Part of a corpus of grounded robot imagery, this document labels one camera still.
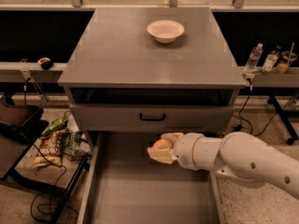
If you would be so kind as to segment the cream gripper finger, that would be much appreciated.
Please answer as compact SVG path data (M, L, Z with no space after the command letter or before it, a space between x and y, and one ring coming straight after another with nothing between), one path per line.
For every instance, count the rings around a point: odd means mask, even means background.
M174 153L174 150L170 147L160 149L149 147L147 151L149 156L159 163L172 164L178 159Z
M163 133L161 135L162 139L168 140L170 143L174 144L184 135L184 133Z

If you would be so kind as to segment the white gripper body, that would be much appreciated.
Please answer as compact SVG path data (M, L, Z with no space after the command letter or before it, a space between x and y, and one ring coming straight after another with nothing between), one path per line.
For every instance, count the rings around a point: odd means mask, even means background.
M202 138L201 133L183 134L174 144L174 152L177 156L177 162L182 168L198 170L193 160L193 150L196 142Z

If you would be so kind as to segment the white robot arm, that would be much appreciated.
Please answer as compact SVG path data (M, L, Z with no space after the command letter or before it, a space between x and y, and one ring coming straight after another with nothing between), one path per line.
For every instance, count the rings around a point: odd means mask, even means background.
M247 188L269 183L299 199L299 161L248 133L234 132L223 138L164 133L147 151L159 163L206 170Z

